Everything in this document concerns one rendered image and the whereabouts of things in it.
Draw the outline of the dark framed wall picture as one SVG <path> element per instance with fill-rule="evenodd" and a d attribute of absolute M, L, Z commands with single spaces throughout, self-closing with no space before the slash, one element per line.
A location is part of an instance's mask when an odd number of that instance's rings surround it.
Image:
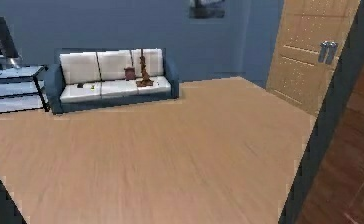
<path fill-rule="evenodd" d="M 190 0 L 189 17 L 193 19 L 223 18 L 225 0 Z"/>

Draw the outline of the grey shelf stand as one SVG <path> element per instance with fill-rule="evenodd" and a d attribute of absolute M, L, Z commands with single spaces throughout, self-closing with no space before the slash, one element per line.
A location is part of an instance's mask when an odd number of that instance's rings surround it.
<path fill-rule="evenodd" d="M 50 110 L 42 75 L 46 66 L 0 70 L 0 114 L 43 109 Z"/>

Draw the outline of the light wooden room door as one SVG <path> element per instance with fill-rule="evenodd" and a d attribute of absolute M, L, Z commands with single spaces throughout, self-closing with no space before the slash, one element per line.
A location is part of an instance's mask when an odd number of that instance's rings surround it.
<path fill-rule="evenodd" d="M 361 0 L 284 0 L 266 89 L 316 116 L 322 106 Z M 320 44 L 338 43 L 331 65 Z"/>

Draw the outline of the black television set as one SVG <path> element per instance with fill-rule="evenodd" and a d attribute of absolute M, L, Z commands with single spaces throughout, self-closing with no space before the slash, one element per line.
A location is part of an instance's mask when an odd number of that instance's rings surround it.
<path fill-rule="evenodd" d="M 0 17 L 0 65 L 3 69 L 21 68 L 21 57 L 4 17 Z"/>

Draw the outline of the blue sofa with white cushions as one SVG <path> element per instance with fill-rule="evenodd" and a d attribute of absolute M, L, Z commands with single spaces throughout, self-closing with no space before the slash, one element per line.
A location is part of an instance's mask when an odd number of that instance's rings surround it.
<path fill-rule="evenodd" d="M 141 52 L 152 86 L 136 85 L 142 79 Z M 125 79 L 127 67 L 135 68 L 134 80 Z M 166 51 L 159 48 L 62 48 L 56 51 L 55 62 L 48 66 L 44 84 L 54 114 L 179 97 L 176 66 Z M 84 84 L 83 88 L 77 88 L 77 84 Z"/>

